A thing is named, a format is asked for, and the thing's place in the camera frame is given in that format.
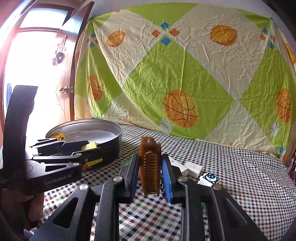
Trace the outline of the left hand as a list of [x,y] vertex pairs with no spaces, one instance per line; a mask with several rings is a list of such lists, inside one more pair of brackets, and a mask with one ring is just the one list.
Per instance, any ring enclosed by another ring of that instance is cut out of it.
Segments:
[[1,190],[1,197],[1,211],[14,230],[29,230],[42,218],[44,193],[28,196],[18,190],[5,188]]

